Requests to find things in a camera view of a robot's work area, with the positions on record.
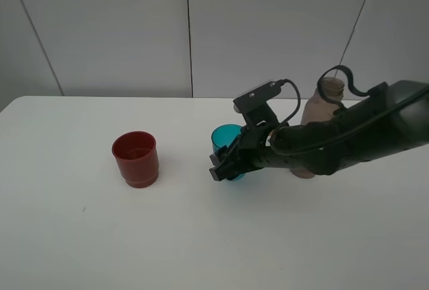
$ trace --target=white table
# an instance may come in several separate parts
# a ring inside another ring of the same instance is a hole
[[[284,117],[295,101],[272,105]],[[0,113],[0,289],[429,288],[428,147],[311,181],[214,182],[224,123],[244,123],[229,99],[15,100]],[[158,141],[143,190],[111,155],[135,130]]]

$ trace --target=red cup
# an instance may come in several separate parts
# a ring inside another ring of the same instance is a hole
[[[118,138],[112,146],[121,175],[133,188],[146,188],[158,178],[158,154],[154,136],[133,131]]]

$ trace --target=clear bottle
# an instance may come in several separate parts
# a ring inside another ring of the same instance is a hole
[[[328,98],[335,101],[343,99],[344,82],[342,80],[334,77],[325,77],[322,79],[322,88]],[[307,125],[314,121],[329,121],[334,117],[334,112],[338,108],[338,105],[323,100],[316,89],[313,96],[306,103],[301,125]],[[292,168],[290,171],[299,178],[308,179],[315,176],[305,168]]]

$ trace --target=blue plastic cup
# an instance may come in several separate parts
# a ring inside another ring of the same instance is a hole
[[[217,127],[212,133],[212,146],[213,153],[220,149],[222,146],[227,146],[234,141],[235,137],[240,134],[241,126],[228,124]],[[238,175],[236,178],[231,179],[231,181],[237,181],[241,179],[244,174]]]

